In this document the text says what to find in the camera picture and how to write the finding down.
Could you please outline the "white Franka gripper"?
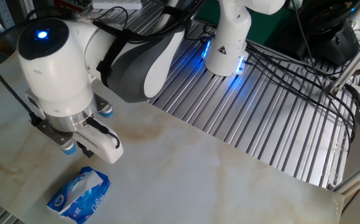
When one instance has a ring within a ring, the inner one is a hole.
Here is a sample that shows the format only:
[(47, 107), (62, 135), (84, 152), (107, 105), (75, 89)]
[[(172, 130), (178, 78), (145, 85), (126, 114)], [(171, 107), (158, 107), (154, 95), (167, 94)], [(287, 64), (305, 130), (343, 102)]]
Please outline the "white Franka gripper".
[(113, 106), (94, 94), (89, 106), (73, 116), (58, 118), (42, 113), (43, 120), (36, 129), (65, 154), (73, 154), (79, 147), (86, 157), (96, 155), (113, 164), (122, 156), (123, 146), (118, 135), (97, 119), (97, 114), (110, 117)]

